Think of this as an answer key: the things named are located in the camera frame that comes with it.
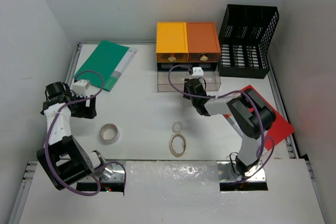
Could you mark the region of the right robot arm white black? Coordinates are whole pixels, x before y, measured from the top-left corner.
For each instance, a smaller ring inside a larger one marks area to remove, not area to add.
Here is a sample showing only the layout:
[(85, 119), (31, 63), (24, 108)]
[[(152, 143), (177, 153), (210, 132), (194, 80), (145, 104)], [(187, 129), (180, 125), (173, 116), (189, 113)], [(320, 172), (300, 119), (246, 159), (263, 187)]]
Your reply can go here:
[(202, 116), (228, 115), (232, 127), (242, 137), (240, 150), (235, 158), (235, 171), (244, 176), (256, 166), (265, 147), (265, 132), (270, 130), (276, 114), (257, 94), (248, 88), (233, 97), (207, 95), (198, 78), (184, 80), (183, 97), (191, 100), (193, 107)]

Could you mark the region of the wide clear tape roll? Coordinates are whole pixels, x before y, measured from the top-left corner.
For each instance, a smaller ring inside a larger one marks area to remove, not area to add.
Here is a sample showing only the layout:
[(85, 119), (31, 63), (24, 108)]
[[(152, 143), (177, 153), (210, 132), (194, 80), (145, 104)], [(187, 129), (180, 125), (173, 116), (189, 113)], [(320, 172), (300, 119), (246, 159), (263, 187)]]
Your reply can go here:
[(100, 141), (104, 145), (116, 143), (120, 139), (120, 131), (115, 124), (105, 124), (99, 131)]

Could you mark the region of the small white tape roll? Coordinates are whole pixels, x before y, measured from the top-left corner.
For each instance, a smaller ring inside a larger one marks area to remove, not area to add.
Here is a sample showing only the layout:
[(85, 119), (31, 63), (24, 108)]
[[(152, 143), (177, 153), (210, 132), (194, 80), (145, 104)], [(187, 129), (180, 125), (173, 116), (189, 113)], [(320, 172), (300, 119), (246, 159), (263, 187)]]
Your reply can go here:
[(175, 134), (180, 134), (182, 130), (183, 130), (183, 124), (182, 124), (182, 122), (177, 121), (177, 122), (175, 122), (175, 123), (172, 125), (172, 131), (173, 131)]

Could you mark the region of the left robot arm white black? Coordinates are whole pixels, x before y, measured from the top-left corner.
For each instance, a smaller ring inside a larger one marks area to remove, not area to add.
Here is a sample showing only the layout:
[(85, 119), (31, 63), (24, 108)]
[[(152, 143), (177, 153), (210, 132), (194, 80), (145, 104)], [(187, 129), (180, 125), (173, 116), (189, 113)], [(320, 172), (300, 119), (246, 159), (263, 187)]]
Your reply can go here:
[(52, 184), (58, 189), (64, 186), (51, 172), (45, 150), (48, 149), (50, 163), (55, 173), (66, 183), (72, 185), (90, 174), (99, 176), (102, 172), (95, 170), (106, 163), (98, 151), (86, 153), (72, 136), (70, 118), (93, 119), (96, 113), (96, 99), (87, 98), (90, 82), (75, 81), (72, 88), (64, 82), (54, 82), (46, 86), (42, 115), (47, 119), (48, 145), (37, 151), (37, 159), (48, 175)]

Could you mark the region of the green clip file folder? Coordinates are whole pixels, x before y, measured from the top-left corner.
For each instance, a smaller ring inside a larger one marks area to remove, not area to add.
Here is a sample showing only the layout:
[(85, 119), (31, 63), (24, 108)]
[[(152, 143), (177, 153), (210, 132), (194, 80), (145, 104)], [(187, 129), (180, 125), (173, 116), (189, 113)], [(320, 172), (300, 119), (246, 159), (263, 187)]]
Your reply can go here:
[(129, 65), (137, 50), (102, 41), (83, 63), (74, 77), (89, 80), (90, 84), (111, 91)]

